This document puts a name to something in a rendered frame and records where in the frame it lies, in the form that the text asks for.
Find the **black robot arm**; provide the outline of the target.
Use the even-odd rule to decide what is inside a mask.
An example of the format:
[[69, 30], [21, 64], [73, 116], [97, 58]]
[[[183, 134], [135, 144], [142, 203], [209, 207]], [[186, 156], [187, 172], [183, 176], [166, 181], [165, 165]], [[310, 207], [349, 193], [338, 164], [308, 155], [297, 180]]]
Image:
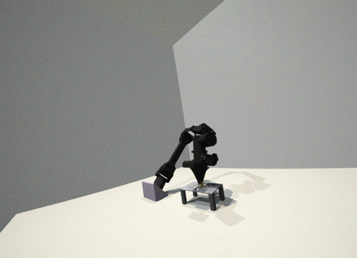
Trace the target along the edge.
[[[192, 131], [195, 135], [192, 136], [189, 131]], [[199, 135], [197, 135], [199, 134]], [[155, 176], [157, 177], [154, 181], [154, 184], [163, 189], [166, 183], [168, 183], [173, 177], [175, 172], [175, 164], [183, 152], [186, 145], [190, 144], [193, 141], [194, 148], [206, 148], [213, 147], [217, 143], [217, 139], [214, 132], [208, 125], [205, 123], [200, 124], [199, 126], [192, 126], [186, 128], [179, 138], [180, 142], [175, 149], [173, 155], [170, 157], [168, 162], [164, 163], [161, 168], [156, 172]], [[218, 161], [217, 154], [213, 153], [207, 154], [206, 151], [201, 153], [200, 163], [208, 163], [210, 165], [216, 165]], [[160, 174], [162, 175], [160, 175]]]

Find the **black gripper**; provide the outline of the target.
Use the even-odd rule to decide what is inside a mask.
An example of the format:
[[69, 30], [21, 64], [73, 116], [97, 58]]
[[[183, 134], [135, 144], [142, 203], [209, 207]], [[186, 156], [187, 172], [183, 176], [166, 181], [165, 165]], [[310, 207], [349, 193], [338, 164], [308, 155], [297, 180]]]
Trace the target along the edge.
[[201, 158], [201, 153], [204, 151], [208, 152], [205, 150], [206, 148], [194, 148], [194, 151], [192, 153], [194, 154], [194, 159], [192, 160], [185, 160], [182, 163], [183, 168], [190, 168], [193, 171], [193, 174], [198, 182], [198, 184], [201, 184], [201, 181], [204, 181], [205, 173], [206, 171], [210, 168], [210, 164], [208, 163], [200, 163], [200, 158]]

